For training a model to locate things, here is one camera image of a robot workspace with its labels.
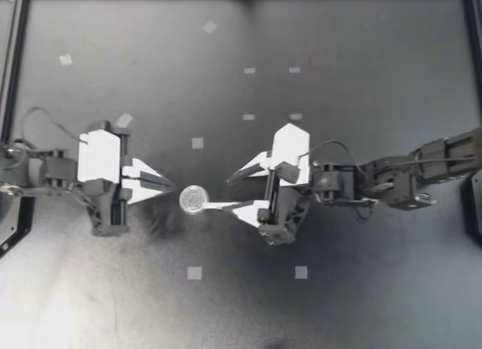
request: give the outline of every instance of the black wire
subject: black wire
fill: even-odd
[[[350,159],[353,161],[357,171],[359,171],[363,176],[366,176],[366,172],[363,171],[363,169],[360,167],[360,165],[358,163],[356,163],[355,156],[352,154],[352,152],[349,150],[349,148],[343,142],[341,142],[339,140],[335,140],[335,139],[325,140],[324,142],[321,142],[321,143],[315,145],[308,152],[303,153],[302,155],[300,155],[298,157],[302,158],[305,155],[309,155],[309,154],[313,153],[316,149],[321,148],[322,146],[328,145],[328,144],[335,144],[335,145],[338,145],[341,148],[343,148],[343,150],[349,155]]]
[[[55,121],[52,118],[52,114],[46,108],[42,108],[42,107],[39,107],[39,106],[33,106],[32,108],[28,108],[25,111],[25,113],[23,113],[22,118],[20,119],[20,138],[16,138],[16,139],[13,139],[12,141],[10,141],[8,143],[9,147],[7,147],[7,149],[12,148],[12,149],[17,149],[17,150],[21,151],[22,156],[20,157],[20,159],[17,162],[13,163],[12,165],[10,165],[8,167],[0,168],[0,170],[12,170],[14,168],[17,168],[17,167],[21,166],[25,162],[25,160],[28,158],[28,154],[27,154],[26,150],[17,147],[16,146],[17,144],[24,145],[25,147],[27,147],[29,149],[29,151],[38,150],[37,147],[25,137],[25,135],[26,135],[25,134],[26,119],[32,113],[37,112],[37,111],[43,112],[47,116],[47,118],[48,118],[48,120],[50,121],[51,124],[58,127],[62,132],[64,132],[67,136],[69,136],[70,138],[72,138],[76,142],[87,143],[87,142],[83,141],[82,139],[77,138],[70,130],[68,130],[66,127],[61,125],[61,123]]]
[[[42,108],[40,106],[33,106],[32,108],[28,108],[25,113],[23,113],[22,115],[22,118],[20,119],[20,137],[24,140],[27,140],[25,138],[25,123],[26,123],[26,119],[34,112],[43,112],[48,120],[50,121],[51,124],[55,125],[57,128],[59,128],[62,132],[64,132],[67,136],[69,136],[70,138],[72,138],[74,141],[76,142],[83,142],[83,143],[86,143],[85,141],[83,141],[82,139],[78,138],[76,135],[74,135],[70,130],[68,130],[66,127],[64,127],[63,125],[61,125],[61,123],[59,123],[58,121],[55,121],[52,117],[52,114],[46,110],[46,108]]]
[[[367,207],[369,209],[369,211],[368,211],[368,214],[366,216],[362,215],[362,212],[360,211],[360,207],[352,207],[352,208],[353,208],[352,211],[355,213],[356,220],[360,223],[366,223],[372,217],[372,215],[374,214],[373,205]]]

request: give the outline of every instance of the black frame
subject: black frame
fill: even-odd
[[[0,82],[0,143],[7,142],[11,135],[29,1],[13,0],[5,65]],[[477,91],[482,101],[482,0],[464,0],[464,2],[476,72]],[[9,248],[29,233],[32,225],[33,203],[31,198],[22,199],[17,231],[6,241]]]

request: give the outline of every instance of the tape marker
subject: tape marker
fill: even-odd
[[[212,34],[214,30],[218,28],[218,25],[213,23],[212,21],[208,21],[206,25],[203,26],[203,31],[207,34]]]
[[[300,121],[300,120],[303,119],[303,115],[302,115],[302,114],[290,114],[290,115],[288,116],[288,119],[289,119],[290,121]]]
[[[201,280],[203,278],[203,268],[200,266],[188,267],[188,280]]]
[[[204,138],[193,138],[192,139],[193,149],[203,149],[204,148]]]
[[[72,57],[70,56],[70,54],[62,55],[61,57],[59,57],[59,60],[60,60],[60,63],[64,66],[73,64]]]
[[[295,266],[294,267],[294,279],[295,280],[306,280],[308,278],[308,268],[306,266]]]
[[[123,113],[115,122],[115,125],[121,128],[127,128],[131,121],[133,121],[133,116],[128,113]]]

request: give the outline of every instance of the black work surface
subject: black work surface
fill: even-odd
[[[133,155],[180,189],[249,200],[262,188],[224,180],[290,114],[312,144],[339,139],[360,161],[478,126],[472,65],[462,0],[33,0],[16,130],[30,106],[76,133],[128,112]],[[27,129],[76,156],[41,115]],[[482,249],[465,235],[459,183],[428,191],[436,207],[379,205],[365,225],[312,206],[281,247],[227,214],[186,216],[178,192],[133,207],[131,232],[114,239],[92,237],[70,198],[39,199],[32,233],[0,261],[2,344],[480,347]]]

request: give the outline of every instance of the clear plastic cup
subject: clear plastic cup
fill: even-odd
[[[184,188],[179,195],[179,205],[188,215],[199,215],[204,212],[204,204],[209,202],[208,192],[199,185]]]

